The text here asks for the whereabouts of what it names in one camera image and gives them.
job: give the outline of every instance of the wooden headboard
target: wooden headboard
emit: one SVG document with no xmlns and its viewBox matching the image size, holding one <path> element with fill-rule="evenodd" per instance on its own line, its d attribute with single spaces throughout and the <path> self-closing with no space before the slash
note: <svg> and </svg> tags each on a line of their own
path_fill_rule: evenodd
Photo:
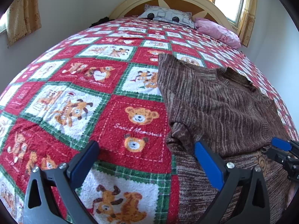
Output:
<svg viewBox="0 0 299 224">
<path fill-rule="evenodd" d="M 125 0 L 111 13 L 110 19 L 139 16 L 144 12 L 146 3 L 183 12 L 192 12 L 193 18 L 206 18 L 233 31 L 225 15 L 209 0 Z"/>
</svg>

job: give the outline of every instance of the blue gripper pad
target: blue gripper pad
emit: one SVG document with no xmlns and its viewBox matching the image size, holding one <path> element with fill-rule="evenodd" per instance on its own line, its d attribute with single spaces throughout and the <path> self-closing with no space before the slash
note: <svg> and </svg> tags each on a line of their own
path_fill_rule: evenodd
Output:
<svg viewBox="0 0 299 224">
<path fill-rule="evenodd" d="M 220 191 L 224 185 L 223 174 L 217 164 L 213 161 L 211 155 L 200 142 L 195 143 L 194 153 L 212 187 L 217 188 Z"/>
<path fill-rule="evenodd" d="M 272 146 L 275 146 L 284 151 L 290 151 L 292 149 L 291 144 L 276 137 L 272 138 Z"/>
</svg>

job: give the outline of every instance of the brown sweater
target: brown sweater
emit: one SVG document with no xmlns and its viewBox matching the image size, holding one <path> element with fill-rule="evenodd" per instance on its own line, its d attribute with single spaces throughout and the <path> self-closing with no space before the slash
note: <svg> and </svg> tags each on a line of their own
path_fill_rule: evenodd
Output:
<svg viewBox="0 0 299 224">
<path fill-rule="evenodd" d="M 181 223 L 194 223 L 217 193 L 194 157 L 194 143 L 200 140 L 225 162 L 240 168 L 262 167 L 271 223 L 277 221 L 289 188 L 287 173 L 259 151 L 275 136 L 289 139 L 274 101 L 231 68 L 198 67 L 169 54 L 159 56 L 158 86 L 171 127 L 166 143 L 176 156 Z M 232 213 L 239 194 L 240 190 L 223 220 Z"/>
</svg>

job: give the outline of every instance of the bedspread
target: bedspread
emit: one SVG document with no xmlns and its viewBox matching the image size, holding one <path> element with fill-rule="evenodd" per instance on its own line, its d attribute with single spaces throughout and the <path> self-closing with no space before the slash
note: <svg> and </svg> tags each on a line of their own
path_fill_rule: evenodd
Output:
<svg viewBox="0 0 299 224">
<path fill-rule="evenodd" d="M 243 53 L 187 27 L 118 19 L 52 47 L 1 95 L 0 198 L 18 223 L 32 168 L 56 168 L 90 139 L 99 142 L 99 160 L 76 193 L 98 222 L 176 223 L 179 184 L 164 144 L 169 128 L 157 86 L 160 53 L 232 67 L 274 99 L 287 132 L 299 140 L 279 94 Z"/>
</svg>

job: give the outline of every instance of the teddy bear print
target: teddy bear print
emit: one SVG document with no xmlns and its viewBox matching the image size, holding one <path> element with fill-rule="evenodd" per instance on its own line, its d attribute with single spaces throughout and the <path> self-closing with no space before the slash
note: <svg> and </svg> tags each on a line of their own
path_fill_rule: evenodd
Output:
<svg viewBox="0 0 299 224">
<path fill-rule="evenodd" d="M 130 134 L 125 134 L 125 148 L 130 152 L 141 152 L 145 144 L 149 141 L 147 137 L 142 139 L 131 137 Z"/>
<path fill-rule="evenodd" d="M 15 134 L 15 143 L 13 148 L 10 146 L 7 148 L 7 152 L 13 155 L 13 162 L 16 163 L 19 159 L 23 159 L 27 150 L 27 144 L 25 142 L 25 137 L 21 133 Z"/>
<path fill-rule="evenodd" d="M 91 67 L 84 74 L 86 77 L 93 76 L 96 81 L 104 82 L 106 78 L 109 78 L 111 75 L 111 71 L 115 70 L 112 66 L 100 67 L 97 69 L 96 67 Z"/>
<path fill-rule="evenodd" d="M 77 63 L 72 63 L 71 64 L 71 68 L 68 70 L 63 70 L 62 73 L 71 73 L 71 74 L 75 74 L 76 72 L 82 72 L 85 68 L 87 67 L 86 64 L 77 62 Z"/>
<path fill-rule="evenodd" d="M 136 125 L 148 125 L 153 119 L 159 118 L 158 112 L 150 111 L 146 108 L 127 107 L 125 111 L 129 120 Z"/>
</svg>

